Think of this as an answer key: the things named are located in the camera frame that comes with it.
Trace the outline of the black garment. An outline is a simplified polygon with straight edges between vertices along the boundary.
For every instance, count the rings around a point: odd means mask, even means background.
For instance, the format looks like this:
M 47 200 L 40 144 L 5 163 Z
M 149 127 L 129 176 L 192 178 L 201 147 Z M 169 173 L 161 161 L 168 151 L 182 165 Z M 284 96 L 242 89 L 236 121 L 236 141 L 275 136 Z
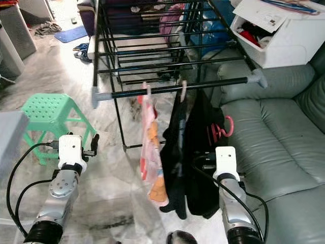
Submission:
M 227 130 L 221 108 L 213 107 L 202 90 L 197 97 L 185 124 L 184 162 L 186 204 L 191 214 L 211 218 L 219 209 L 218 186 L 201 175 L 196 166 L 202 169 L 205 161 L 194 162 L 195 157 L 213 153 L 218 146 L 227 146 L 229 138 L 220 135 L 220 128 Z

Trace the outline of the pink plastic clothes hanger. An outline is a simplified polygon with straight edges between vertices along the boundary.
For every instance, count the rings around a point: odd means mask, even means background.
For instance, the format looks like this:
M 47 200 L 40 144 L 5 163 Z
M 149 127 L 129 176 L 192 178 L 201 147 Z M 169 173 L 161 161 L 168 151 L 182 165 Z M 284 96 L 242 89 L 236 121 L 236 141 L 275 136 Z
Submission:
M 223 137 L 228 138 L 232 136 L 234 132 L 234 121 L 232 117 L 229 115 L 225 116 L 225 120 L 228 121 L 229 123 L 229 131 L 221 128 L 217 123 L 211 123 L 209 126 L 206 128 L 206 132 L 208 135 L 208 144 L 209 145 L 216 145 L 219 140 Z

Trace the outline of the dark garment with print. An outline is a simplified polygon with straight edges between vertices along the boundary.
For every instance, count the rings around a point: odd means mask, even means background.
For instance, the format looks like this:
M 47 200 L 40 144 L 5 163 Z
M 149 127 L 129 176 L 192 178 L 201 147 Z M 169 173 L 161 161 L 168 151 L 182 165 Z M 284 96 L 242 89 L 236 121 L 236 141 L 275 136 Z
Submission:
M 186 120 L 187 102 L 185 95 L 179 91 L 175 97 L 169 127 L 163 133 L 165 144 L 160 151 L 165 189 L 169 198 L 167 205 L 160 207 L 160 211 L 164 213 L 174 211 L 181 220 L 187 218 L 183 172 Z

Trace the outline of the green plastic stool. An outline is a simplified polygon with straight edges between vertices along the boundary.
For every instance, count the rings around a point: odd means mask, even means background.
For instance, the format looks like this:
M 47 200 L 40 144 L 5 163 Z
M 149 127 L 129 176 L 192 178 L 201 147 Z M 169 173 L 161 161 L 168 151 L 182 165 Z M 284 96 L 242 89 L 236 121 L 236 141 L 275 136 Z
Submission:
M 60 136 L 70 133 L 67 123 L 85 124 L 85 131 L 81 133 L 83 145 L 96 135 L 96 129 L 75 101 L 65 94 L 32 95 L 26 100 L 21 111 L 29 119 L 25 135 L 23 135 L 28 146 L 50 139 L 59 139 Z

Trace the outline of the pink orange print garment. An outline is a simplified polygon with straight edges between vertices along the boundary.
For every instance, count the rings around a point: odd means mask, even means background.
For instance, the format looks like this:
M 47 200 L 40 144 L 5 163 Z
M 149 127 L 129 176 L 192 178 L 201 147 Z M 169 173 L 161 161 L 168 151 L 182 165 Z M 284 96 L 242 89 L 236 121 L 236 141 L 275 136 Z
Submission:
M 148 188 L 148 198 L 160 207 L 169 204 L 164 171 L 160 158 L 160 141 L 156 110 L 151 95 L 144 100 L 138 97 L 142 123 L 142 148 L 140 151 L 140 175 Z

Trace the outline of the green leather sofa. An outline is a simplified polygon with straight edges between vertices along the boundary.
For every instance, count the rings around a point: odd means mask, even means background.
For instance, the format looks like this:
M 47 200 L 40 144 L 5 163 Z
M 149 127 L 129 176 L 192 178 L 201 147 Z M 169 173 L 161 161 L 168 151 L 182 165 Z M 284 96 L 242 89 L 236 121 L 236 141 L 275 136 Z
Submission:
M 325 44 L 306 65 L 265 68 L 267 88 L 232 84 L 218 104 L 234 121 L 229 145 L 248 207 L 267 244 L 325 244 Z

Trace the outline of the light blue plastic table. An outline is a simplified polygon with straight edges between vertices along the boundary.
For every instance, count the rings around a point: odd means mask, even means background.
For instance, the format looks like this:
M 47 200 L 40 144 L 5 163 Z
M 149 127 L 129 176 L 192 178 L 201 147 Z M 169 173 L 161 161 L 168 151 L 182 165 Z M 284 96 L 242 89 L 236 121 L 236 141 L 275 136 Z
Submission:
M 23 111 L 0 112 L 0 166 L 7 171 L 18 156 L 21 137 L 25 133 L 29 118 Z

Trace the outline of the silver right robot leg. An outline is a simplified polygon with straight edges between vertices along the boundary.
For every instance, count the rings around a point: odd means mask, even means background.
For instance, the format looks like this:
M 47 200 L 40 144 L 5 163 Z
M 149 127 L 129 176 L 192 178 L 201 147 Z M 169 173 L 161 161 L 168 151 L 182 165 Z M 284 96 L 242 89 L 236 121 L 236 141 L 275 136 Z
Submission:
M 182 230 L 175 230 L 167 235 L 166 244 L 198 244 L 198 242 L 192 234 Z

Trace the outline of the black metal drying rack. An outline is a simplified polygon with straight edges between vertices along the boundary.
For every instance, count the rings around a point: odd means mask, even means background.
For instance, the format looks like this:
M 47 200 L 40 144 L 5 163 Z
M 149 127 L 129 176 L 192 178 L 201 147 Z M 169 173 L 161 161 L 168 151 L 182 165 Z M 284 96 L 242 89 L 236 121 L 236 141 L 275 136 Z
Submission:
M 178 26 L 170 34 L 160 34 L 160 17 L 177 3 L 185 3 Z M 216 18 L 205 19 L 202 13 L 213 10 Z M 113 102 L 144 95 L 142 83 L 152 85 L 152 93 L 181 91 L 183 74 L 194 73 L 187 83 L 188 90 L 257 83 L 267 86 L 261 70 L 246 55 L 213 0 L 98 0 L 96 5 L 95 36 L 104 43 L 105 53 L 95 54 L 91 103 Z M 219 20 L 225 29 L 201 31 L 205 21 Z M 193 35 L 225 32 L 232 39 L 227 42 L 197 45 Z M 202 47 L 224 46 L 201 56 Z M 98 58 L 106 56 L 107 69 L 98 70 Z M 225 80 L 206 80 L 202 73 L 210 66 L 243 61 L 251 69 L 250 75 Z

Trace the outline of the white low box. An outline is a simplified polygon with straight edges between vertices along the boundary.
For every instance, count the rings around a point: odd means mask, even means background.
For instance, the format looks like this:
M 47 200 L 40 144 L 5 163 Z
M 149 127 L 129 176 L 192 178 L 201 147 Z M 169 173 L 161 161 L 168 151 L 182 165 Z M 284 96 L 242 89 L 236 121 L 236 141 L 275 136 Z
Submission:
M 96 36 L 92 36 L 89 38 L 89 47 L 87 51 L 88 58 L 94 60 L 95 54 L 97 53 L 105 53 L 104 43 L 102 41 L 97 41 Z M 97 63 L 99 65 L 98 70 L 107 69 L 107 59 L 106 56 L 100 56 L 97 59 Z

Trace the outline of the blue floor mat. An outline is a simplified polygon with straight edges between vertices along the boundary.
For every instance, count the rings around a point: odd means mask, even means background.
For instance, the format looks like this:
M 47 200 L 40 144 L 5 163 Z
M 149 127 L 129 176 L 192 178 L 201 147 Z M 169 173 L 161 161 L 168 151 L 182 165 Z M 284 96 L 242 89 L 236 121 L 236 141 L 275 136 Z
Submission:
M 77 26 L 70 30 L 60 31 L 54 34 L 54 37 L 62 43 L 69 43 L 86 36 L 87 36 L 87 32 L 84 26 Z

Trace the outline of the blue plastic bag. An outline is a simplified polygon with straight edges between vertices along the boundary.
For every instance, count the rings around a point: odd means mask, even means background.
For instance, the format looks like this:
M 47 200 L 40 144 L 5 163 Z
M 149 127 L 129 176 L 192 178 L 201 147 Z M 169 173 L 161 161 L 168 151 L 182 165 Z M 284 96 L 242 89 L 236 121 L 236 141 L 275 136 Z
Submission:
M 234 20 L 234 7 L 230 2 L 221 2 L 221 0 L 214 0 L 214 6 L 221 13 L 226 23 L 230 26 Z M 205 10 L 202 13 L 203 18 L 213 19 L 216 18 L 216 14 L 213 10 Z M 214 31 L 219 29 L 225 29 L 219 20 L 205 21 L 201 25 L 201 31 Z M 216 44 L 230 41 L 232 38 L 225 32 L 207 33 L 201 35 L 193 35 L 191 41 L 197 45 Z M 210 51 L 223 48 L 224 46 L 202 47 L 201 56 L 209 53 Z

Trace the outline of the grey slatted appliance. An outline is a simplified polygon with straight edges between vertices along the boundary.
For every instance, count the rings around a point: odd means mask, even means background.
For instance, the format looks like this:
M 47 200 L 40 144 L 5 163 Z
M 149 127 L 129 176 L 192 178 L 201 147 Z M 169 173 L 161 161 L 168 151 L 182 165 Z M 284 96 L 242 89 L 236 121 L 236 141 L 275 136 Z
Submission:
M 0 19 L 0 73 L 3 77 L 14 79 L 23 73 L 24 60 L 37 48 L 18 5 L 2 8 Z

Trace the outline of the white storage box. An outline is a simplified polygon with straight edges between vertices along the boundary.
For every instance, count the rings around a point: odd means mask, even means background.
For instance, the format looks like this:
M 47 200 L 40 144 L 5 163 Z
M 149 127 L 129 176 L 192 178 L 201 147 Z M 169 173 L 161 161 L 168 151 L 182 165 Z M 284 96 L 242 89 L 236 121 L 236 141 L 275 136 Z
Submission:
M 262 68 L 305 65 L 325 43 L 325 3 L 301 2 L 316 15 L 283 9 L 262 0 L 232 0 L 236 5 L 230 28 L 249 58 Z M 245 23 L 271 35 L 257 43 L 241 35 Z

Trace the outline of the pink clothes pile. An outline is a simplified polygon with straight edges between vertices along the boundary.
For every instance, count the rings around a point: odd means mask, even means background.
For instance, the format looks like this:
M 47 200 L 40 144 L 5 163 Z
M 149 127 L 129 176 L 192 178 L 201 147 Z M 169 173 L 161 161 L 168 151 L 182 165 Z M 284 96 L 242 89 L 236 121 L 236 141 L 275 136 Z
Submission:
M 178 23 L 174 23 L 174 21 L 179 21 L 183 13 L 181 10 L 185 10 L 185 3 L 177 3 L 175 5 L 172 5 L 167 9 L 169 13 L 164 13 L 160 17 L 160 26 L 159 26 L 159 32 L 160 34 L 170 34 L 172 31 L 172 28 L 175 26 L 178 26 Z

